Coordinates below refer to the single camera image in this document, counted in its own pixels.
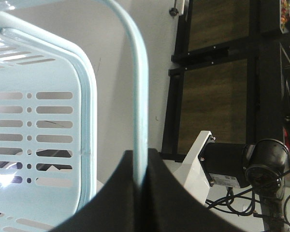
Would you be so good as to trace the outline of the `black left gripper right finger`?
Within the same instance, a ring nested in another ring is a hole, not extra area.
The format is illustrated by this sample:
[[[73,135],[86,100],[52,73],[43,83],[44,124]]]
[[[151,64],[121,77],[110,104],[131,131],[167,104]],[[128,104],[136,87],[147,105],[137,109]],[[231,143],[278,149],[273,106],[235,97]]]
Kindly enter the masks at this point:
[[[154,148],[148,150],[143,208],[143,232],[241,231],[192,197],[170,172]]]

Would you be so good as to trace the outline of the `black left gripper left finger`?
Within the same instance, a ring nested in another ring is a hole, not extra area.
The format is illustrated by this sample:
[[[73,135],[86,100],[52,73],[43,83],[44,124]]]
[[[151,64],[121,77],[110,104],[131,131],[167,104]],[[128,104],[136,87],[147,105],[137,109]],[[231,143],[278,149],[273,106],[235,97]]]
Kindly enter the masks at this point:
[[[136,232],[133,152],[124,152],[115,171],[80,211],[56,226],[53,232]]]

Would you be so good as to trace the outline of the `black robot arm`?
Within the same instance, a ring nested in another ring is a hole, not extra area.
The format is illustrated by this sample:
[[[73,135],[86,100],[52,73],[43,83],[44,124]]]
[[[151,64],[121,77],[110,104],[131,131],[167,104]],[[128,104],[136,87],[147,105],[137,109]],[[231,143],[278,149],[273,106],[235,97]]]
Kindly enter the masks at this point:
[[[55,227],[57,232],[237,232],[239,228],[205,208],[176,180],[157,150],[148,150],[141,192],[132,182],[131,150],[79,212]],[[205,180],[215,174],[234,175],[264,197],[281,199],[288,149],[280,141],[256,145],[206,143],[197,160]]]

